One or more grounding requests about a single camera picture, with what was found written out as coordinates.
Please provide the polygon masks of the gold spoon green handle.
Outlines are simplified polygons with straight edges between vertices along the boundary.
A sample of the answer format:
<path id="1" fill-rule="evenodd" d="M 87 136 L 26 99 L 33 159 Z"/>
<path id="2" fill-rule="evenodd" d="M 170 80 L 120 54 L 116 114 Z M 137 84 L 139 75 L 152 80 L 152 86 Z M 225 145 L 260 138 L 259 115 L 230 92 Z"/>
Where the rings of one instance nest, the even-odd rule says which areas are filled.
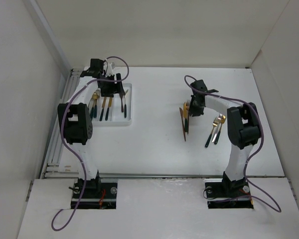
<path id="1" fill-rule="evenodd" d="M 92 104 L 92 108 L 91 108 L 91 112 L 90 112 L 90 117 L 91 119 L 94 119 L 93 118 L 93 109 L 94 109 L 94 100 L 99 98 L 99 94 L 97 92 L 94 92 L 93 95 L 92 95 L 92 100 L 93 100 L 93 104 Z"/>
<path id="2" fill-rule="evenodd" d="M 97 99 L 94 100 L 93 118 L 97 117 Z"/>

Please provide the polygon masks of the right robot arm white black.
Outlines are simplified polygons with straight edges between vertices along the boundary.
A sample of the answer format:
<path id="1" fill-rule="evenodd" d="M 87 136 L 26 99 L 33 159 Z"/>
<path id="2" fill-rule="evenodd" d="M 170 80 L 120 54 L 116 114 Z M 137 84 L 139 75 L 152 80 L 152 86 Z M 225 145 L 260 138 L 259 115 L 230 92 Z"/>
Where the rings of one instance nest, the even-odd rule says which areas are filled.
<path id="1" fill-rule="evenodd" d="M 241 190 L 248 186 L 246 169 L 251 151 L 263 136 L 255 104 L 220 96 L 217 90 L 208 90 L 203 80 L 195 80 L 188 86 L 193 92 L 189 115 L 192 117 L 203 115 L 204 108 L 224 115 L 231 142 L 230 158 L 222 180 L 205 183 L 207 197 L 212 199 L 243 196 Z"/>

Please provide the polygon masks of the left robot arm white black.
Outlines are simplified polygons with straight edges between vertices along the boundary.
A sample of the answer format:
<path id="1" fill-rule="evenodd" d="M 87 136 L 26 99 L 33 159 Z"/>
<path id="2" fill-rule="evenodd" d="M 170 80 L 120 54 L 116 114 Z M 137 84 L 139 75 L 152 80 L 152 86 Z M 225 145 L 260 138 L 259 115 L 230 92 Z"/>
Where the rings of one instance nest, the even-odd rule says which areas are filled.
<path id="1" fill-rule="evenodd" d="M 92 138 L 93 125 L 89 104 L 92 95 L 100 90 L 102 97 L 110 97 L 122 92 L 121 84 L 125 77 L 116 77 L 113 60 L 127 62 L 118 56 L 106 59 L 91 59 L 90 67 L 81 72 L 79 83 L 66 103 L 57 107 L 61 140 L 64 146 L 78 158 L 78 192 L 85 191 L 94 198 L 100 195 L 102 186 L 97 164 L 91 155 L 89 140 Z"/>

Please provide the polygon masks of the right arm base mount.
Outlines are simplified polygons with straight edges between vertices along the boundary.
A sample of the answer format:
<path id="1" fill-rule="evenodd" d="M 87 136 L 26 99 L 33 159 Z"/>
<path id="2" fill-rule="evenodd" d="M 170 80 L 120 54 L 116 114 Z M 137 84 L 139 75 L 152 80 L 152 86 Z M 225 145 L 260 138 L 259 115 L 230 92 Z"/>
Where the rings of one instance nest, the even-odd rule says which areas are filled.
<path id="1" fill-rule="evenodd" d="M 204 180 L 204 198 L 208 209 L 253 209 L 250 187 L 245 178 L 230 181 L 223 173 L 222 178 Z"/>

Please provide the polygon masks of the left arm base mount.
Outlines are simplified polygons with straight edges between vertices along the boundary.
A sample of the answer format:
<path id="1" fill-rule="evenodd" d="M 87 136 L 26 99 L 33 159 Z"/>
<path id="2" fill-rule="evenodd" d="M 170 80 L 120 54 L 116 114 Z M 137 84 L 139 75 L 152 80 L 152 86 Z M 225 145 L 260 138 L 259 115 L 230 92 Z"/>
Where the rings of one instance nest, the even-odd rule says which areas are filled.
<path id="1" fill-rule="evenodd" d="M 116 209 L 118 180 L 97 177 L 86 182 L 77 209 Z"/>

